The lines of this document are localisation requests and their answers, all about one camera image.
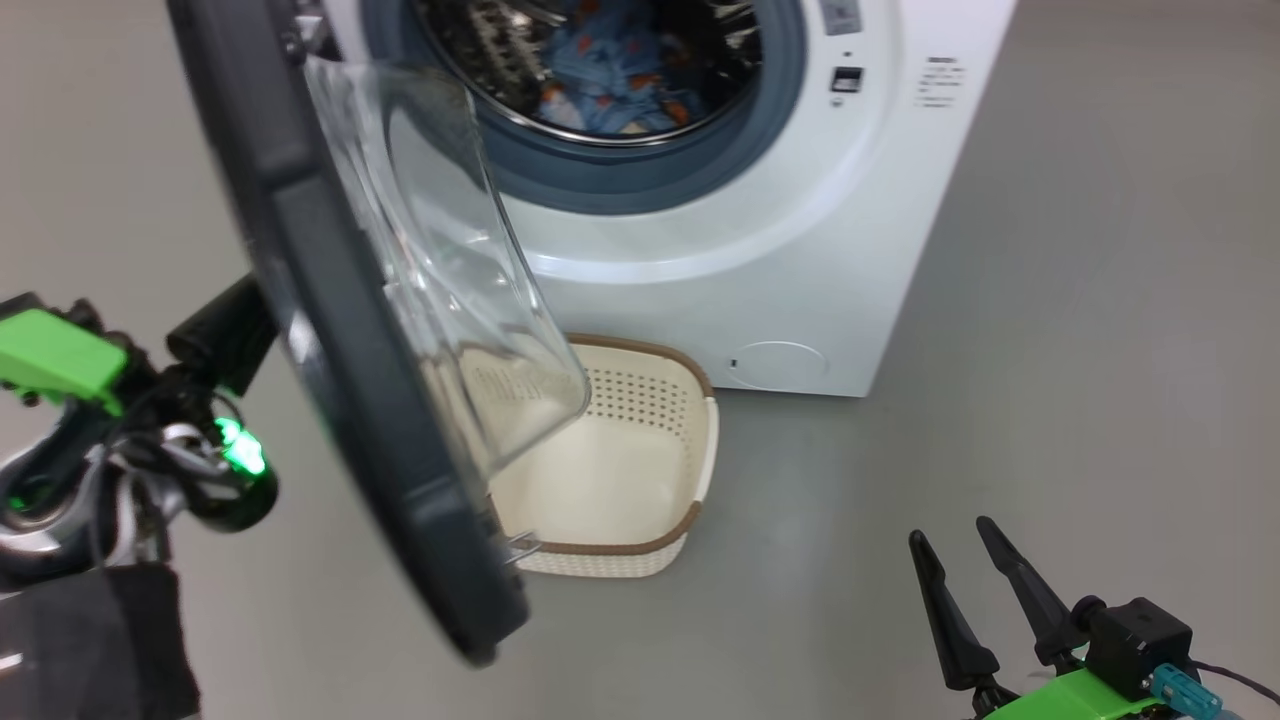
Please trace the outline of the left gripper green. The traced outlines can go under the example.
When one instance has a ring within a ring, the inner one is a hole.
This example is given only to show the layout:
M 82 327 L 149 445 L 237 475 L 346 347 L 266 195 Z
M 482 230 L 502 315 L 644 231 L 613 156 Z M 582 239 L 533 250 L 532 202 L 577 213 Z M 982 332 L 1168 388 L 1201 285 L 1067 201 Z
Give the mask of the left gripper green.
M 0 304 L 0 388 L 63 410 L 50 434 L 0 470 L 0 518 L 35 524 L 70 511 L 108 475 L 174 489 L 214 530 L 246 530 L 274 507 L 279 483 L 247 429 L 239 397 L 193 379 L 174 357 L 156 368 L 84 300 L 35 295 Z

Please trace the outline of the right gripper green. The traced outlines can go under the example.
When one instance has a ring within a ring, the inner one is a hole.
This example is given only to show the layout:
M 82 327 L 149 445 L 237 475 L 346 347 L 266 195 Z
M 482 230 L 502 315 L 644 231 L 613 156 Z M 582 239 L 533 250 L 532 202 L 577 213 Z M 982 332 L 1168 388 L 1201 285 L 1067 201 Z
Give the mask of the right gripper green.
M 1056 592 L 989 516 L 975 528 L 995 568 L 1007 579 L 1034 635 L 1043 666 L 1076 666 L 1085 637 L 1073 625 Z M 1087 670 L 1056 676 L 1029 694 L 1015 694 L 995 680 L 995 653 L 975 637 L 946 585 L 946 571 L 923 530 L 908 537 L 931 637 L 945 685 L 974 691 L 973 720 L 1151 720 L 1161 714 L 1153 698 L 1128 700 Z

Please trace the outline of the washing machine door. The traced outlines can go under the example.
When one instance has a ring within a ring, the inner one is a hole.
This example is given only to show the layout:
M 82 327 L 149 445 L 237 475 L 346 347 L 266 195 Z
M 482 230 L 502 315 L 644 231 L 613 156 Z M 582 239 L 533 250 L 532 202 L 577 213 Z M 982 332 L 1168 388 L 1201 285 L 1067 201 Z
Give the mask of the washing machine door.
M 402 573 L 485 667 L 530 619 L 492 483 L 588 409 L 471 92 L 335 59 L 319 0 L 165 0 L 253 278 Z

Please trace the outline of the blue cartoon print garment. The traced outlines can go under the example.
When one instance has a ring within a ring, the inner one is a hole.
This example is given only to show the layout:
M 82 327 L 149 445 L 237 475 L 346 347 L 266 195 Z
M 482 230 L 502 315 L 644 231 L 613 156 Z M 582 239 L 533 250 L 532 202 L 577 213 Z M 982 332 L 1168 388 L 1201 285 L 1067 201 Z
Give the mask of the blue cartoon print garment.
M 663 135 L 705 120 L 690 46 L 660 29 L 653 0 L 566 0 L 541 50 L 535 118 L 590 136 Z

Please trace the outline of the stainless steel washing machine drum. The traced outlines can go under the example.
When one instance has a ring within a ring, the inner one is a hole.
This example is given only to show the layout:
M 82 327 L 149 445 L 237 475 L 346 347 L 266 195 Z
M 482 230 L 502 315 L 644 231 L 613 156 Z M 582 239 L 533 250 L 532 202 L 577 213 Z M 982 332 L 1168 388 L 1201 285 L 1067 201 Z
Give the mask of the stainless steel washing machine drum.
M 499 117 L 549 138 L 598 147 L 643 147 L 692 135 L 739 105 L 762 72 L 760 26 L 753 0 L 653 0 L 660 29 L 685 41 L 710 111 L 663 135 L 590 136 L 535 118 L 548 72 L 541 50 L 566 18 L 566 0 L 415 0 L 444 63 Z

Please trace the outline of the round white filter cover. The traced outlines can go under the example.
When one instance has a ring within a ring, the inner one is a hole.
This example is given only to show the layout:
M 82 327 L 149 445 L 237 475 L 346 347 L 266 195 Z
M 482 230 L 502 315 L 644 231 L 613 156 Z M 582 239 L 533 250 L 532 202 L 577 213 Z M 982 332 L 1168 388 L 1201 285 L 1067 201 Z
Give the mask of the round white filter cover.
M 749 389 L 805 393 L 827 377 L 829 363 L 815 348 L 788 341 L 762 341 L 735 350 L 728 375 Z

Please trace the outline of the cream perforated laundry basket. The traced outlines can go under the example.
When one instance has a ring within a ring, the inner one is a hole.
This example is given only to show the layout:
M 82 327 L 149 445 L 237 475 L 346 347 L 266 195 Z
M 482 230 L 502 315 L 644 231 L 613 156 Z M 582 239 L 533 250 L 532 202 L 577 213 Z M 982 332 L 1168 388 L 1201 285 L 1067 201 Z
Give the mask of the cream perforated laundry basket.
M 494 479 L 492 506 L 522 571 L 655 575 L 678 557 L 710 488 L 714 391 L 675 348 L 598 334 L 570 343 L 590 404 Z

